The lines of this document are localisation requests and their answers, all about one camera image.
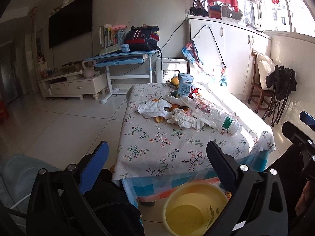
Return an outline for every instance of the stack of books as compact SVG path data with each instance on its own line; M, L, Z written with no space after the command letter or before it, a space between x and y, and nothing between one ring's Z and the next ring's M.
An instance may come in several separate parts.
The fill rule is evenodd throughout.
M111 30L111 25L106 24L105 26L99 27L99 34L100 34L100 44L102 47L109 47L112 45L116 45L119 43L121 32Z

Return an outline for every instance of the television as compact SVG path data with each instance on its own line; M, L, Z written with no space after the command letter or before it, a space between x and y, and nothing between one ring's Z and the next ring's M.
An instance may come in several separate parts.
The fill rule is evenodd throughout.
M93 0L75 0L49 18L49 48L91 32Z

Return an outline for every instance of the kettlebell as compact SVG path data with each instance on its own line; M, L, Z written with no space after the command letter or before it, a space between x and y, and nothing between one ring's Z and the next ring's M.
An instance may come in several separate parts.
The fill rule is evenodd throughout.
M95 60L89 60L89 61L84 60L82 62L83 76L85 78L91 78L95 75L95 71L94 71L95 63L96 63Z

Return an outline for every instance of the crumpled tissue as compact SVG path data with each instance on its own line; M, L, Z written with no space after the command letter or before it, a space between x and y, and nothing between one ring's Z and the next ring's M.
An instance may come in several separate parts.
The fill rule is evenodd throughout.
M169 112L165 111L164 107L170 108L172 106L167 101L160 99L159 102L149 101L146 104L139 105L138 112L146 119L158 116L166 118Z
M195 128L197 130L204 126L204 122L200 119L187 116L183 109L175 108L166 117L168 123L178 124L182 128Z
M189 106L190 104L193 103L193 100L187 96L176 98L176 97L168 95L168 96L164 96L163 99L171 104L176 104L179 106Z

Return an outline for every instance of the plastic bottle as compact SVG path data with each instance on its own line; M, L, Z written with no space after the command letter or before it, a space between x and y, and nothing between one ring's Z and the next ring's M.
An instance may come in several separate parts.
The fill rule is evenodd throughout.
M193 105L189 107L188 113L202 120L211 128L224 128L233 135L236 134L241 126L238 121L228 116L223 108L201 96L193 98Z

